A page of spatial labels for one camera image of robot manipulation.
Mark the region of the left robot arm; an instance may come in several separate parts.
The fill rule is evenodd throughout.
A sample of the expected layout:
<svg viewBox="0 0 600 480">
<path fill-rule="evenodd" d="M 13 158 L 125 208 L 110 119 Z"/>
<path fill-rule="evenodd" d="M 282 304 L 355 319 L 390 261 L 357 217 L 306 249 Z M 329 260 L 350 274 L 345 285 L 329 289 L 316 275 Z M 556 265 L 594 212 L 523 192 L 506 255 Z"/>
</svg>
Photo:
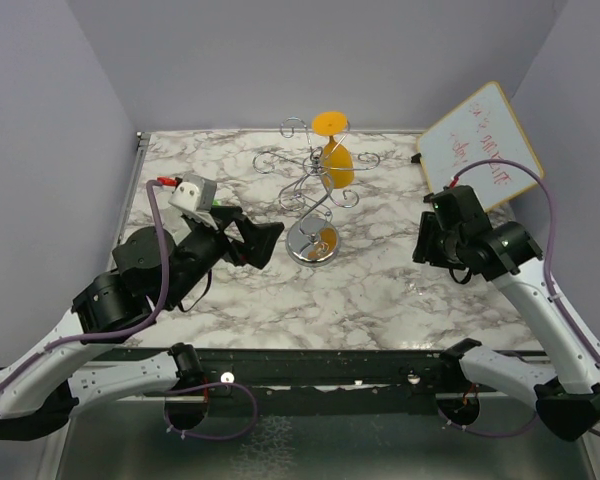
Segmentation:
<svg viewBox="0 0 600 480">
<path fill-rule="evenodd" d="M 0 440 L 31 441 L 66 425 L 84 410 L 126 396 L 194 392 L 206 379 L 195 349 L 178 343 L 145 360 L 84 370 L 84 365 L 124 343 L 128 329 L 150 318 L 169 268 L 161 308 L 181 308 L 184 298 L 220 260 L 263 269 L 284 231 L 281 222 L 253 223 L 239 207 L 214 207 L 218 226 L 190 218 L 159 246 L 154 227 L 143 227 L 113 251 L 115 268 L 97 276 L 59 324 L 9 367 L 0 368 Z"/>
</svg>

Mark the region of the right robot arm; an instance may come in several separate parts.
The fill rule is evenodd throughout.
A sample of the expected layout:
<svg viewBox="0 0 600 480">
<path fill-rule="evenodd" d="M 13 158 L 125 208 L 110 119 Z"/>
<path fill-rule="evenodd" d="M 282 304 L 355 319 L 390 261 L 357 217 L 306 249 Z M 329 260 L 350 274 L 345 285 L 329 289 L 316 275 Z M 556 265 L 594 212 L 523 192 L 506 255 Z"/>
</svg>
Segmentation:
<svg viewBox="0 0 600 480">
<path fill-rule="evenodd" d="M 550 360 L 533 366 L 466 339 L 442 353 L 441 383 L 452 391 L 491 387 L 533 408 L 558 438 L 579 439 L 600 422 L 600 340 L 560 290 L 549 253 L 515 221 L 492 226 L 469 186 L 425 201 L 432 208 L 421 216 L 414 261 L 492 283 Z"/>
</svg>

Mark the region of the orange plastic wine glass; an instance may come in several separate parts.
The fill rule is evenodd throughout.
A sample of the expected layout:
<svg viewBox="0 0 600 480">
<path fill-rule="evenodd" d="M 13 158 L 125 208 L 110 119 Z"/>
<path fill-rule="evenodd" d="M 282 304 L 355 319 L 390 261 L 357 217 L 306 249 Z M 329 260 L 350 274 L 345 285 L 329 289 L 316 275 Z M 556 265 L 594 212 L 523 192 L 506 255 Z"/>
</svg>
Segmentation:
<svg viewBox="0 0 600 480">
<path fill-rule="evenodd" d="M 325 185 L 335 190 L 344 189 L 354 180 L 351 154 L 342 145 L 350 129 L 347 116 L 339 111 L 320 113 L 313 119 L 312 129 L 315 134 L 328 139 L 320 157 L 326 171 Z"/>
</svg>

